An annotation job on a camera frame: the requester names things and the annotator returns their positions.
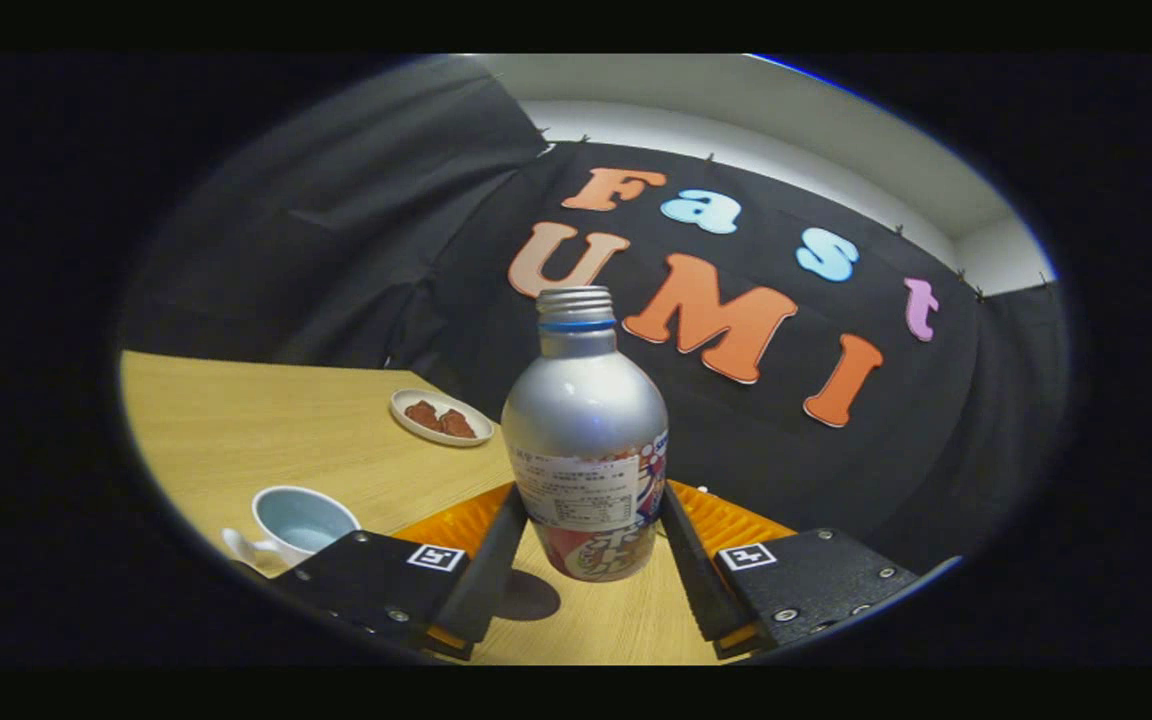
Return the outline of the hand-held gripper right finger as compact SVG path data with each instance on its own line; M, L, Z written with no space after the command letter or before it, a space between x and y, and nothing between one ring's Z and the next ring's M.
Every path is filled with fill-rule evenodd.
M717 659L804 647L922 588L922 575L840 529L791 530L679 482L660 523Z

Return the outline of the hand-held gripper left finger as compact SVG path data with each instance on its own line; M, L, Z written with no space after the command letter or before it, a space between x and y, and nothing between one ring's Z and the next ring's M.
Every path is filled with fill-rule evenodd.
M506 597L526 524L516 484L505 483L393 536L355 530L271 588L376 641L470 660Z

